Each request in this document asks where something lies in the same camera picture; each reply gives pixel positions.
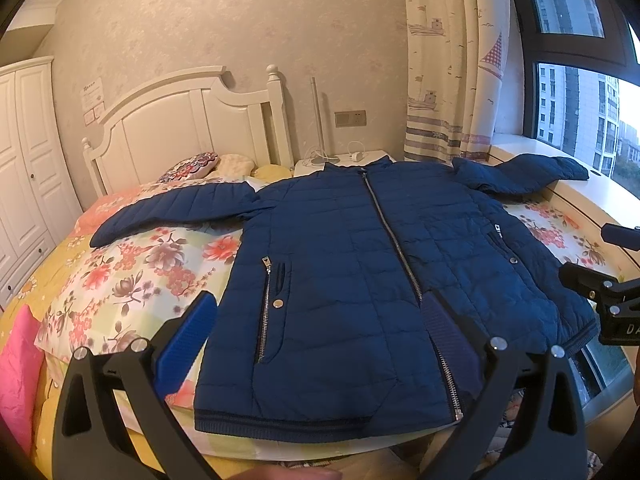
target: wall socket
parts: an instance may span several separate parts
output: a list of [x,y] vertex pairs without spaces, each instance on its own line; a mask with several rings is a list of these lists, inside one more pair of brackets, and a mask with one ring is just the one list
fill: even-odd
[[348,128],[351,126],[367,126],[367,111],[349,110],[335,113],[336,128]]

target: boat print curtain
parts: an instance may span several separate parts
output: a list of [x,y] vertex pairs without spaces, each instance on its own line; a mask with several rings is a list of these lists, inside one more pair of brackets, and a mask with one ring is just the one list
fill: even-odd
[[509,43],[510,0],[406,0],[405,160],[486,160]]

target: metal bolt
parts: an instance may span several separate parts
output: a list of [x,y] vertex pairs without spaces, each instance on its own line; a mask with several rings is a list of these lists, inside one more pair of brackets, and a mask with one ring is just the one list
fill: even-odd
[[491,341],[489,341],[491,348],[497,351],[505,351],[507,349],[507,341],[501,337],[492,337]]
[[89,353],[89,351],[86,349],[85,346],[81,346],[80,348],[76,348],[74,350],[74,359],[76,361],[81,361],[82,359],[84,359],[86,357],[86,355]]
[[551,347],[551,355],[558,359],[562,359],[564,357],[564,348],[562,348],[560,345],[553,345]]
[[135,341],[133,341],[131,343],[131,349],[134,352],[144,352],[146,350],[146,347],[149,346],[149,341],[147,341],[145,338],[143,337],[139,337],[138,339],[136,339]]

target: white wardrobe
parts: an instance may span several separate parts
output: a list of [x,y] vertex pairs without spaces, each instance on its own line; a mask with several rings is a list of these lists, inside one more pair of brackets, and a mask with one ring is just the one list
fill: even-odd
[[41,57],[0,67],[2,309],[82,214],[60,147],[52,61]]

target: wardrobe door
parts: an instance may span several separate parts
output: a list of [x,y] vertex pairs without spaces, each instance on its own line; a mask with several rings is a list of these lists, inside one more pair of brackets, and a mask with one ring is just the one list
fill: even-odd
[[46,231],[20,150],[15,73],[0,76],[0,220],[18,257]]
[[33,192],[58,244],[82,214],[60,147],[49,63],[15,73],[18,131]]
[[18,256],[15,254],[14,248],[9,241],[9,237],[6,235],[2,224],[0,224],[0,281],[4,279],[17,261]]

